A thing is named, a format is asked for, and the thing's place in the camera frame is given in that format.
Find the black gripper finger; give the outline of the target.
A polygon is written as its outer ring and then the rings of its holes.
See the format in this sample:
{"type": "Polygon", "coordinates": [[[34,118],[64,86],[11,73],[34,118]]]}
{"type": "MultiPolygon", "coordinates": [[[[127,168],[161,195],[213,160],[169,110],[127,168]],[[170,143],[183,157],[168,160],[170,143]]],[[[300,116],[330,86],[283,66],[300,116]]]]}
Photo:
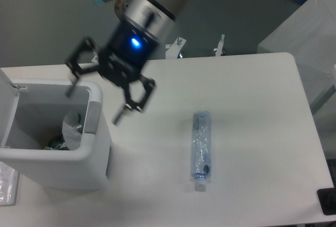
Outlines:
{"type": "Polygon", "coordinates": [[[124,93],[124,102],[112,119],[114,125],[118,125],[128,113],[133,111],[144,112],[146,104],[156,88],[156,82],[152,78],[140,76],[135,82],[129,83],[128,79],[124,77],[121,82],[121,88],[124,93]]]}
{"type": "Polygon", "coordinates": [[[72,96],[81,76],[98,72],[100,68],[99,64],[92,64],[92,66],[82,68],[79,64],[81,55],[90,51],[97,52],[99,49],[99,46],[91,37],[84,37],[83,40],[75,48],[75,50],[71,53],[71,55],[66,59],[65,65],[71,71],[71,75],[69,78],[71,86],[66,91],[66,96],[68,98],[72,96]]]}

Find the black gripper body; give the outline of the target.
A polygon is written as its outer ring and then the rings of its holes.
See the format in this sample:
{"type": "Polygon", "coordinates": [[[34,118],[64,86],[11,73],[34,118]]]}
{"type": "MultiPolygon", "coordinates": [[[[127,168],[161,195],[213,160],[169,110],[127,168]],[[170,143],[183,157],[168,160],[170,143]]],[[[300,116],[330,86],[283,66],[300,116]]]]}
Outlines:
{"type": "Polygon", "coordinates": [[[137,81],[158,46],[157,40],[123,20],[98,53],[98,73],[118,87],[137,81]]]}

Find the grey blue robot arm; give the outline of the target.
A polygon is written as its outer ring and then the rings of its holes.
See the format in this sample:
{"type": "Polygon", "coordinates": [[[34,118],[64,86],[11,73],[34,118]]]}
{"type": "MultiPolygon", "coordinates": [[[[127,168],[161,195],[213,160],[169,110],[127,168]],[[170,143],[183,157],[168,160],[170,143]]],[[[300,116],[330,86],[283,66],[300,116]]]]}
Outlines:
{"type": "MultiPolygon", "coordinates": [[[[113,0],[94,0],[107,3],[113,0]]],[[[71,96],[81,76],[97,72],[124,92],[124,106],[113,123],[127,111],[142,112],[156,83],[142,74],[146,62],[165,41],[170,28],[189,0],[127,0],[117,26],[100,47],[85,37],[66,60],[72,73],[71,96]]]]}

